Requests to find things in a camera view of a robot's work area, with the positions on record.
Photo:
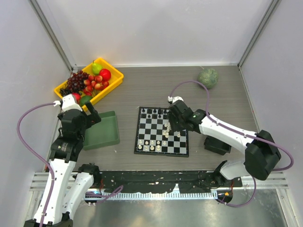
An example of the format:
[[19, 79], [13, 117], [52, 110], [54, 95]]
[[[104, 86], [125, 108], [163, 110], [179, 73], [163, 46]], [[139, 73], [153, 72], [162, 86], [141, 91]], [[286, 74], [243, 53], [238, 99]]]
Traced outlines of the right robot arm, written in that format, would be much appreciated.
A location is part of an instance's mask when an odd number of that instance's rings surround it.
[[217, 185], [226, 186], [232, 179], [248, 175], [264, 181], [280, 161], [281, 154], [269, 132], [243, 130], [207, 111], [192, 111], [179, 96], [168, 97], [168, 103], [168, 120], [172, 131], [194, 131], [214, 138], [217, 146], [225, 143], [244, 155], [243, 159], [223, 161], [217, 167], [214, 175]]

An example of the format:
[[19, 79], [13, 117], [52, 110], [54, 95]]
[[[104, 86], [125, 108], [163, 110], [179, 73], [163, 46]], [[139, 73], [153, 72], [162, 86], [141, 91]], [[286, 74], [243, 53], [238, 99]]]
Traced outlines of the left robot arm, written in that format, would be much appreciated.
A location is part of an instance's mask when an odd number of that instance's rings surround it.
[[40, 205], [26, 227], [71, 227], [77, 208], [89, 188], [101, 184], [99, 167], [83, 164], [76, 174], [70, 189], [67, 188], [71, 173], [83, 149], [85, 131], [101, 122], [98, 112], [91, 102], [85, 105], [90, 111], [87, 115], [76, 101], [56, 101], [62, 113], [58, 118], [62, 123], [59, 136], [51, 145], [50, 160], [46, 162], [49, 176]]

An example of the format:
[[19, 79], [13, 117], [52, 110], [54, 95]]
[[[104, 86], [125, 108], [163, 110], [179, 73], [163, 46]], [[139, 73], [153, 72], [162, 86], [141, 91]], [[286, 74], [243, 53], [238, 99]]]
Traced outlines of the black white chessboard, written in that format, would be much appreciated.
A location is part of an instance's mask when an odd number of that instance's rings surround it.
[[173, 132], [168, 108], [139, 107], [134, 153], [189, 157], [188, 131]]

